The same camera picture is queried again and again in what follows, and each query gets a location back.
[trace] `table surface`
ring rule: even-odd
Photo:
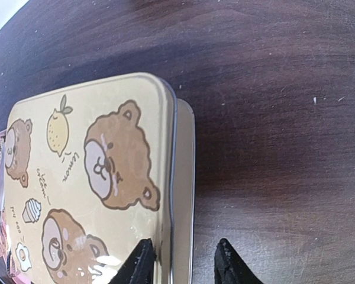
[[[0,130],[139,71],[195,111],[194,283],[221,237],[265,283],[355,283],[355,0],[30,1],[0,32]]]

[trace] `yellow lemon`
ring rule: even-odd
[[[47,122],[47,144],[52,152],[56,152],[60,157],[69,141],[69,123],[66,114],[70,114],[73,109],[66,106],[66,95],[63,95],[60,102],[60,111],[54,109],[53,114]]]

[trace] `bear illustration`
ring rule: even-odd
[[[138,126],[141,111],[134,101],[102,115],[88,128],[85,170],[92,191],[108,208],[125,210],[138,202],[157,211],[160,192],[150,179],[150,146]]]
[[[28,187],[28,164],[30,158],[31,120],[16,120],[7,131],[5,140],[5,168],[13,180],[20,180],[23,188]]]
[[[43,222],[42,257],[53,281],[92,283],[102,274],[100,257],[108,256],[104,242],[86,235],[83,227],[63,209],[52,209]]]

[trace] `dark brown wooden surface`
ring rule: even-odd
[[[355,0],[31,0],[0,32],[0,130],[138,71],[195,111],[194,283],[221,237],[265,283],[355,283]]]

